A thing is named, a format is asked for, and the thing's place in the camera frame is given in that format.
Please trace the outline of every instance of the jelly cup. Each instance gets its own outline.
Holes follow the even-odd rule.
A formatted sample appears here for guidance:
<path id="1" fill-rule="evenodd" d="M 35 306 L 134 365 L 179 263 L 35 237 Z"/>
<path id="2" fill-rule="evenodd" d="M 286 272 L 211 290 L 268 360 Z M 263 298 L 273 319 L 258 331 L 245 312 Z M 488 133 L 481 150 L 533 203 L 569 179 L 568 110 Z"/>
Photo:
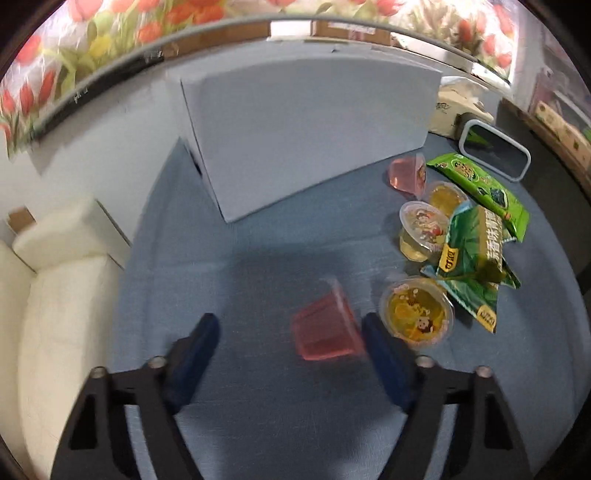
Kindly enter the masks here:
<path id="1" fill-rule="evenodd" d="M 415 293 L 419 293 L 420 297 L 427 301 L 421 304 L 415 300 L 412 307 L 400 309 L 408 310 L 403 312 L 406 316 L 397 316 L 395 312 L 399 308 L 391 306 L 394 296 Z M 436 323 L 428 314 L 431 310 L 435 312 L 434 306 L 440 306 L 443 311 L 443 318 Z M 407 278 L 388 286 L 380 299 L 379 315 L 392 336 L 404 340 L 413 348 L 423 348 L 441 342 L 450 335 L 454 321 L 453 306 L 445 293 L 433 280 L 423 277 Z"/>
<path id="2" fill-rule="evenodd" d="M 390 185 L 417 198 L 423 195 L 426 176 L 425 157 L 422 153 L 395 158 L 388 169 Z"/>
<path id="3" fill-rule="evenodd" d="M 426 202 L 407 202 L 400 209 L 400 251 L 409 260 L 437 260 L 441 255 L 449 219 Z"/>
<path id="4" fill-rule="evenodd" d="M 433 181 L 425 187 L 421 200 L 433 205 L 449 218 L 458 206 L 468 200 L 468 195 L 453 183 Z"/>
<path id="5" fill-rule="evenodd" d="M 353 310 L 340 285 L 292 319 L 295 347 L 305 360 L 325 360 L 365 351 Z"/>

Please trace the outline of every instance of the white box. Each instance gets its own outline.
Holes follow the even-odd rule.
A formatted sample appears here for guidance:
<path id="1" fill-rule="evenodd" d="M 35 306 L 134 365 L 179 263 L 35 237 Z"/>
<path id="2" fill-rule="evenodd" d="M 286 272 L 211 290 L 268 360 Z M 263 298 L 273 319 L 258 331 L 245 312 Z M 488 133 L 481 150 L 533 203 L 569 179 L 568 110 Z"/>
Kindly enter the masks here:
<path id="1" fill-rule="evenodd" d="M 430 67 L 369 50 L 194 67 L 171 91 L 227 222 L 422 147 L 441 80 Z"/>

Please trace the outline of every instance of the white cushion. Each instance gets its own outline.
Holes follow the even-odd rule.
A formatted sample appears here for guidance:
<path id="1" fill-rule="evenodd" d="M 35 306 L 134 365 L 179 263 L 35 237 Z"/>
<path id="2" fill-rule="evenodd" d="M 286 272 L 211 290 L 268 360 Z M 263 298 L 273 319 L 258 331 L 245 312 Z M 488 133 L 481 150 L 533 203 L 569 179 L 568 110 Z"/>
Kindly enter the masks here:
<path id="1" fill-rule="evenodd" d="M 44 268 L 31 284 L 19 358 L 22 429 L 46 480 L 70 410 L 91 368 L 108 360 L 121 269 L 110 257 Z"/>
<path id="2" fill-rule="evenodd" d="M 12 248 L 37 272 L 91 255 L 110 255 L 121 266 L 129 257 L 129 245 L 89 197 L 43 217 L 19 233 Z"/>
<path id="3" fill-rule="evenodd" d="M 26 473 L 31 464 L 18 416 L 18 345 L 34 272 L 0 242 L 0 434 Z"/>

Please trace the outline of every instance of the plastic cup lid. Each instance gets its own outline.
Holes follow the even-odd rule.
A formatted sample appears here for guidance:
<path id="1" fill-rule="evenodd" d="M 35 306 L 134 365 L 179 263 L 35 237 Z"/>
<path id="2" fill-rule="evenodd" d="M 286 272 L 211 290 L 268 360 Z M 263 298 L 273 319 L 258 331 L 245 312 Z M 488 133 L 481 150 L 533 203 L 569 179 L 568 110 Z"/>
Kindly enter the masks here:
<path id="1" fill-rule="evenodd" d="M 433 192 L 435 192 L 435 190 L 440 186 L 444 186 L 450 190 L 453 190 L 460 199 L 460 202 L 465 202 L 468 199 L 468 195 L 466 195 L 466 193 L 457 185 L 454 185 L 453 183 L 450 183 L 448 181 L 437 180 L 427 184 L 427 187 L 425 188 L 425 192 L 423 193 L 421 200 L 428 202 Z"/>
<path id="2" fill-rule="evenodd" d="M 392 295 L 404 288 L 419 288 L 420 290 L 424 290 L 428 292 L 435 299 L 435 301 L 439 303 L 439 305 L 441 305 L 445 314 L 443 324 L 436 335 L 433 335 L 431 338 L 425 340 L 411 340 L 407 338 L 402 332 L 398 331 L 398 329 L 396 328 L 396 322 L 393 322 L 389 316 L 388 304 Z M 382 322 L 384 323 L 390 334 L 392 334 L 392 336 L 405 340 L 413 346 L 434 345 L 435 343 L 441 341 L 452 331 L 453 321 L 455 317 L 453 306 L 447 298 L 447 296 L 437 287 L 437 284 L 433 282 L 433 280 L 424 277 L 410 277 L 406 278 L 405 280 L 401 280 L 399 282 L 389 285 L 382 294 L 379 309 L 380 318 L 382 319 Z"/>
<path id="3" fill-rule="evenodd" d="M 400 209 L 400 221 L 408 234 L 422 247 L 431 252 L 441 251 L 443 242 L 437 238 L 445 236 L 449 219 L 426 202 L 407 202 Z"/>

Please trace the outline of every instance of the seaweed snack bag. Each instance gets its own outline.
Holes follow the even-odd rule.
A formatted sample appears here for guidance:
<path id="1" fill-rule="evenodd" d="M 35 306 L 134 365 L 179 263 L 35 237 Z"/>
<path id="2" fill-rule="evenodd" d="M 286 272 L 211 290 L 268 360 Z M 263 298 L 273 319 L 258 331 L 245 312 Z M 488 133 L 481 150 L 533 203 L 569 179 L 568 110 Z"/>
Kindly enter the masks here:
<path id="1" fill-rule="evenodd" d="M 500 216 L 509 233 L 523 241 L 530 213 L 509 190 L 476 163 L 463 155 L 448 153 L 428 161 L 427 165 L 443 173 L 478 203 Z"/>
<path id="2" fill-rule="evenodd" d="M 501 283 L 503 269 L 501 218 L 481 205 L 459 206 L 450 219 L 446 242 L 437 267 L 444 280 L 475 278 Z"/>
<path id="3" fill-rule="evenodd" d="M 496 303 L 499 286 L 491 282 L 479 282 L 474 278 L 465 280 L 442 280 L 437 278 L 432 265 L 426 265 L 421 273 L 434 278 L 478 323 L 491 333 L 496 332 Z"/>

